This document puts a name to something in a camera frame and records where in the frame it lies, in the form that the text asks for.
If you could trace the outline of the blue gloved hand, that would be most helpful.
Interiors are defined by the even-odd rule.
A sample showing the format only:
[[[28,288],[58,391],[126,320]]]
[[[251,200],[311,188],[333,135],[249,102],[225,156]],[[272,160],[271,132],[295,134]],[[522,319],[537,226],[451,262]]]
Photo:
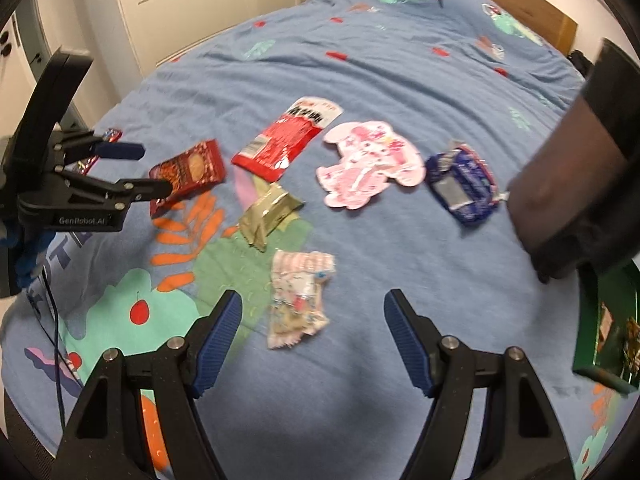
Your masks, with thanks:
[[[41,274],[47,250],[55,238],[55,232],[43,231],[31,242],[22,242],[17,232],[9,231],[1,225],[1,246],[16,250],[16,259],[10,264],[13,276],[9,278],[11,286],[22,290],[32,284]]]

